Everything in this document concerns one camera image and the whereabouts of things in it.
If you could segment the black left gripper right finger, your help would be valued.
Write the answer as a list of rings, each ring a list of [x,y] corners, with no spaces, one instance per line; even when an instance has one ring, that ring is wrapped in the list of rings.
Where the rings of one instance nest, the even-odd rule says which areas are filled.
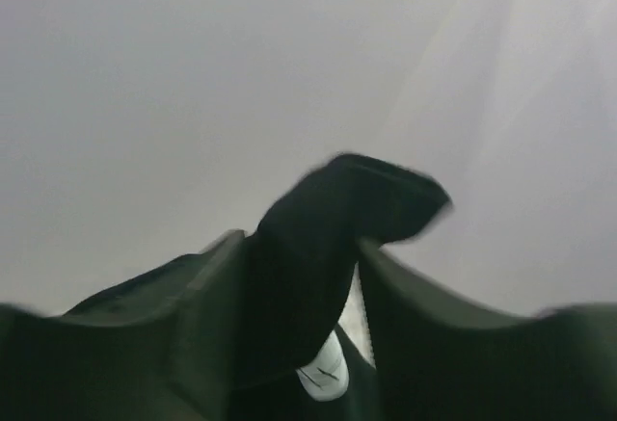
[[[516,316],[401,265],[369,240],[359,270],[388,420],[612,420],[616,307]]]

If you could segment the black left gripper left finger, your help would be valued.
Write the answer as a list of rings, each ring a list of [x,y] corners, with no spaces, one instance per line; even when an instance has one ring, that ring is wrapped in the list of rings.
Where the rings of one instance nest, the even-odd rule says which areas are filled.
[[[236,385],[247,299],[269,250],[233,231],[46,316],[1,306],[5,420],[265,420]]]

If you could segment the black t-shirt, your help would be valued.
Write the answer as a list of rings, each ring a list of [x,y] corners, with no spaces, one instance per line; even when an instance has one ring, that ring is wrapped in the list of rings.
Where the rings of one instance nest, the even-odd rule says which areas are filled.
[[[246,240],[231,420],[378,420],[374,368],[339,325],[360,260],[359,241],[415,237],[451,199],[433,178],[343,153],[276,201]],[[313,400],[297,369],[336,337],[349,386]]]

